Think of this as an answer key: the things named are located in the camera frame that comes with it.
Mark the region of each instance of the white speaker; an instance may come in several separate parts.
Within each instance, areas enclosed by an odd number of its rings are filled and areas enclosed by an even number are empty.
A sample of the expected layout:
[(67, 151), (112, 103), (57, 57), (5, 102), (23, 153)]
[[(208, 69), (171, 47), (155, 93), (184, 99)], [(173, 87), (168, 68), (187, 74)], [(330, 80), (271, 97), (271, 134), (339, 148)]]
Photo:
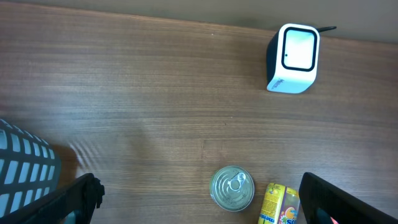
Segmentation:
[(267, 48), (267, 90), (301, 93), (317, 77), (320, 36), (316, 28), (286, 24)]

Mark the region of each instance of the wall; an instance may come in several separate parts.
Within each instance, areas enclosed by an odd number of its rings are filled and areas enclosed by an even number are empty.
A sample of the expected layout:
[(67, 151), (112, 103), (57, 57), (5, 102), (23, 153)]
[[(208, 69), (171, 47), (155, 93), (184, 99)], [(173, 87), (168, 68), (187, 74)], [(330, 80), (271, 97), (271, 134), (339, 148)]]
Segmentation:
[(398, 43), (396, 0), (11, 0), (277, 30), (288, 22), (338, 26), (324, 35)]

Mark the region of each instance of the yellow can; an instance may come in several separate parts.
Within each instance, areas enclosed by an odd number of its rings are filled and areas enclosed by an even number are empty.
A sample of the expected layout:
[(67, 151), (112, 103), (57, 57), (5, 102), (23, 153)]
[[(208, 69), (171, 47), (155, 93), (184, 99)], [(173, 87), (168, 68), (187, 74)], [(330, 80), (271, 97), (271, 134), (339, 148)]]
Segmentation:
[(296, 190), (271, 183), (267, 186), (258, 224), (295, 224), (299, 206)]

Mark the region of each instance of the round metal lid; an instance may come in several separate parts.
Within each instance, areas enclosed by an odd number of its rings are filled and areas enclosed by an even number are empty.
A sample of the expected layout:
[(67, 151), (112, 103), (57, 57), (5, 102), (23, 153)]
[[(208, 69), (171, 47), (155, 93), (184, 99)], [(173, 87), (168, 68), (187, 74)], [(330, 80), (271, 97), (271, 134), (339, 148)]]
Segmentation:
[(220, 169), (210, 182), (210, 195), (223, 209), (237, 212), (246, 208), (254, 196), (254, 182), (241, 167)]

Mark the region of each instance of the wooden surface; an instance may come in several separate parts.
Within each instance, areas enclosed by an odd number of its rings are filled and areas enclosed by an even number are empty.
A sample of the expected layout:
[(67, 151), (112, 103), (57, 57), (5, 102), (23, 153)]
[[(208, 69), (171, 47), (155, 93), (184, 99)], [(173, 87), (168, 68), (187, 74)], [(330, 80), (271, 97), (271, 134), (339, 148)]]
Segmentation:
[[(55, 145), (60, 185), (101, 179), (93, 223), (256, 223), (266, 185), (306, 171), (398, 217), (398, 45), (322, 37), (286, 95), (265, 90), (273, 35), (0, 3), (0, 117)], [(231, 164), (256, 183), (241, 213), (209, 196)]]

